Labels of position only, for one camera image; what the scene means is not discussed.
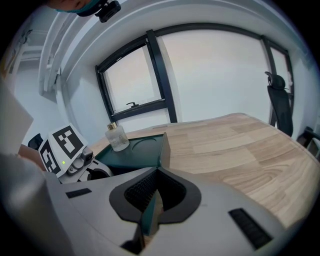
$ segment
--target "black window frame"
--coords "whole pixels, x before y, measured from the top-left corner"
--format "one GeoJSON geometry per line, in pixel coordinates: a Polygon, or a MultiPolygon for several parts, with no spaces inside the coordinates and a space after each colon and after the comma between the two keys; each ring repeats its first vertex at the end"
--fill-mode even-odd
{"type": "Polygon", "coordinates": [[[146,35],[140,36],[139,38],[127,43],[126,45],[115,51],[102,63],[95,66],[95,72],[102,100],[111,122],[116,122],[121,119],[167,108],[170,122],[177,123],[176,109],[171,92],[169,78],[165,69],[165,63],[162,58],[157,39],[152,30],[147,31],[146,35]],[[152,102],[141,104],[115,113],[110,95],[107,90],[107,81],[105,80],[104,72],[113,64],[117,63],[125,56],[129,55],[137,49],[140,49],[143,46],[147,46],[161,99],[157,99],[152,102]]]}
{"type": "MultiPolygon", "coordinates": [[[[288,92],[288,96],[290,99],[290,108],[291,108],[291,115],[293,114],[294,110],[294,74],[292,69],[292,64],[289,56],[289,52],[282,47],[281,45],[275,43],[270,38],[268,38],[265,35],[260,35],[258,33],[232,26],[232,25],[226,25],[226,24],[220,24],[220,23],[204,23],[204,22],[198,22],[198,23],[186,23],[186,24],[180,24],[180,25],[173,25],[169,27],[164,27],[158,30],[153,31],[148,30],[145,35],[140,36],[139,38],[127,43],[125,46],[121,47],[117,51],[115,51],[113,54],[111,54],[108,58],[106,58],[101,64],[95,66],[96,70],[96,76],[97,81],[99,85],[99,89],[101,92],[101,96],[104,102],[105,109],[108,113],[108,116],[110,118],[111,122],[116,122],[118,120],[133,117],[139,114],[159,110],[159,109],[168,109],[170,122],[171,123],[177,123],[177,115],[176,115],[176,109],[174,104],[174,99],[171,91],[171,86],[165,66],[165,62],[163,59],[163,56],[160,51],[159,44],[157,42],[157,37],[164,36],[167,34],[172,34],[176,32],[182,32],[182,31],[190,31],[190,30],[220,30],[220,31],[227,31],[232,33],[241,34],[244,36],[248,36],[251,38],[254,38],[256,40],[261,41],[261,43],[264,46],[266,59],[268,61],[269,65],[269,72],[276,75],[277,69],[275,60],[271,51],[271,48],[276,49],[277,51],[281,52],[285,56],[287,71],[290,72],[291,79],[292,79],[292,85],[290,87],[291,92],[288,92]],[[107,91],[107,84],[105,81],[105,78],[103,76],[103,73],[111,67],[114,63],[116,63],[118,60],[122,59],[126,55],[132,53],[133,51],[139,49],[140,47],[146,45],[148,48],[148,52],[151,58],[152,66],[154,69],[154,73],[156,76],[156,80],[158,83],[161,99],[155,100],[146,104],[139,105],[137,107],[133,107],[131,109],[126,109],[124,111],[121,111],[119,113],[114,113],[110,96],[107,91]]],[[[275,113],[272,111],[270,122],[272,126],[276,125],[276,118],[275,113]]]]}

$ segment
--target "black vent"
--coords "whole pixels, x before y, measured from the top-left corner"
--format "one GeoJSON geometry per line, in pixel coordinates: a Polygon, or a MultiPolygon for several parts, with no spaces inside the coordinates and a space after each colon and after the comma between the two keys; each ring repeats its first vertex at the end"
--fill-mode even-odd
{"type": "Polygon", "coordinates": [[[244,209],[234,209],[229,211],[229,214],[254,249],[257,250],[272,240],[271,236],[244,209]]]}
{"type": "Polygon", "coordinates": [[[184,185],[161,171],[157,171],[157,188],[161,195],[164,211],[178,205],[187,193],[184,185]]]}
{"type": "Polygon", "coordinates": [[[125,199],[142,213],[146,210],[157,190],[156,173],[156,170],[153,171],[124,192],[125,199]]]}
{"type": "Polygon", "coordinates": [[[66,192],[65,194],[68,198],[76,198],[76,197],[88,194],[90,192],[91,190],[89,188],[83,188],[83,189],[79,189],[71,192],[66,192]]]}

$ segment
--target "glass bottle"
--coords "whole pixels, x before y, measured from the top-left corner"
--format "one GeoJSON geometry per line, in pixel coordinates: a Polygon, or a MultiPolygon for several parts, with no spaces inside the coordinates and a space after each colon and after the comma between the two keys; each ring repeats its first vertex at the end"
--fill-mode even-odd
{"type": "Polygon", "coordinates": [[[110,142],[114,151],[119,152],[126,149],[130,142],[125,134],[124,128],[117,126],[115,122],[108,124],[108,130],[105,133],[106,138],[110,142]]]}

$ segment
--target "wood grain surface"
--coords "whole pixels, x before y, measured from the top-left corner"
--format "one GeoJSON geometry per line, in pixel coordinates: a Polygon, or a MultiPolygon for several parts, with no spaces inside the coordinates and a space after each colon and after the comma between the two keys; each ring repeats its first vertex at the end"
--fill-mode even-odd
{"type": "MultiPolygon", "coordinates": [[[[278,129],[242,113],[162,125],[128,138],[166,132],[170,167],[227,183],[272,212],[287,228],[305,217],[319,192],[320,164],[278,129]]],[[[106,138],[91,146],[98,154],[106,138]]]]}

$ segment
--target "chair backrest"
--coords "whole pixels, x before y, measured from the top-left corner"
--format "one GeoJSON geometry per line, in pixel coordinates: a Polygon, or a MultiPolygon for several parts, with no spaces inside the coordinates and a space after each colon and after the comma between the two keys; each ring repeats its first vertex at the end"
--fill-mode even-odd
{"type": "Polygon", "coordinates": [[[44,140],[41,138],[40,133],[38,133],[36,136],[34,136],[28,143],[28,147],[32,148],[34,150],[39,150],[42,142],[44,140]]]}
{"type": "Polygon", "coordinates": [[[292,136],[294,125],[290,109],[289,96],[285,91],[285,80],[276,74],[265,72],[268,75],[267,87],[278,129],[288,136],[292,136]]]}

